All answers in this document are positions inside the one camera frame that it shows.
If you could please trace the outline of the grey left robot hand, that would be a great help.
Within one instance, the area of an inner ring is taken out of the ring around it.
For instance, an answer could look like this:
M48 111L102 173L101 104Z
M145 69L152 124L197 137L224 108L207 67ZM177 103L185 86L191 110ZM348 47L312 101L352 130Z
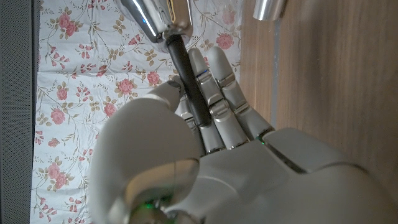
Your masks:
M90 164L96 223L396 223L397 204L357 162L247 104L224 52L172 48L175 77L122 106Z

